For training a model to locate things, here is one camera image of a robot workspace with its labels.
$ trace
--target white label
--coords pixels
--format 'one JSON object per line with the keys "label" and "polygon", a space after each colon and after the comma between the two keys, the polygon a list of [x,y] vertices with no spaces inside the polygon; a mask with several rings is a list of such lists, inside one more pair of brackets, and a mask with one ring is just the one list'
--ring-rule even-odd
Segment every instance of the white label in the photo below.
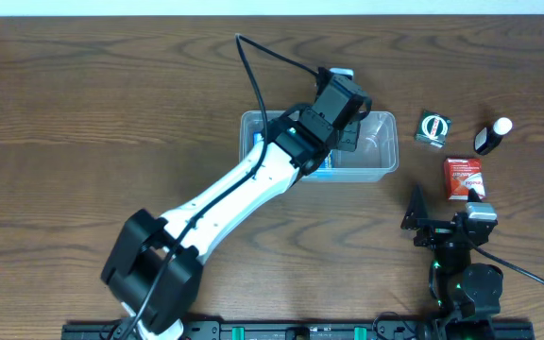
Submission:
{"label": "white label", "polygon": [[476,140],[475,140],[475,143],[473,145],[473,148],[475,148],[476,150],[480,149],[480,147],[482,147],[482,145],[486,142],[486,127],[482,129],[482,131],[480,131],[480,133],[478,133],[478,135],[476,136]]}

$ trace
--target white wall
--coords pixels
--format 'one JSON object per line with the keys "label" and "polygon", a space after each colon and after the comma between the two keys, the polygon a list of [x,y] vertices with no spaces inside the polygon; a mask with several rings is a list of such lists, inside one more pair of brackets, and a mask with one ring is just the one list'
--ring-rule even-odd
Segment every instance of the white wall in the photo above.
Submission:
{"label": "white wall", "polygon": [[544,14],[544,0],[0,0],[0,16],[328,14]]}

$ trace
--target red box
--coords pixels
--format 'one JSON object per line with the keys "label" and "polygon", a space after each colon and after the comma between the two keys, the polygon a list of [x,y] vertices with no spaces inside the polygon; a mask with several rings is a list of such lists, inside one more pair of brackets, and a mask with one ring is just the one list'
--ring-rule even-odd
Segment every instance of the red box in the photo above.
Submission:
{"label": "red box", "polygon": [[444,161],[444,176],[449,200],[468,200],[471,188],[480,198],[486,197],[480,160],[447,158]]}

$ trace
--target plastic bin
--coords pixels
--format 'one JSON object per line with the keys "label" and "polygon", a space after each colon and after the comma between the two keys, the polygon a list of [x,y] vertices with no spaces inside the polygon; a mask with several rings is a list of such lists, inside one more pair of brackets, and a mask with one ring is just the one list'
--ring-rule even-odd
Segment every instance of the plastic bin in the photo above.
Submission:
{"label": "plastic bin", "polygon": [[[267,112],[268,120],[277,118],[281,114],[280,110],[270,110]],[[247,111],[243,114],[239,145],[240,161],[253,147],[255,134],[261,131],[262,127],[262,116],[258,110]],[[319,168],[302,180],[375,182],[385,174],[394,172],[398,168],[398,163],[396,119],[390,112],[372,111],[361,123],[356,151],[333,150],[331,168]]]}

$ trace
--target bottle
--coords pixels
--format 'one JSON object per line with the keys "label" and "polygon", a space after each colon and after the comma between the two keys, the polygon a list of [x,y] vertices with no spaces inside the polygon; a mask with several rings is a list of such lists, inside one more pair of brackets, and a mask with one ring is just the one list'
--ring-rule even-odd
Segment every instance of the bottle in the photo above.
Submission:
{"label": "bottle", "polygon": [[473,141],[473,149],[480,155],[485,155],[499,145],[502,136],[513,127],[509,118],[499,118],[492,127],[485,127],[476,135]]}

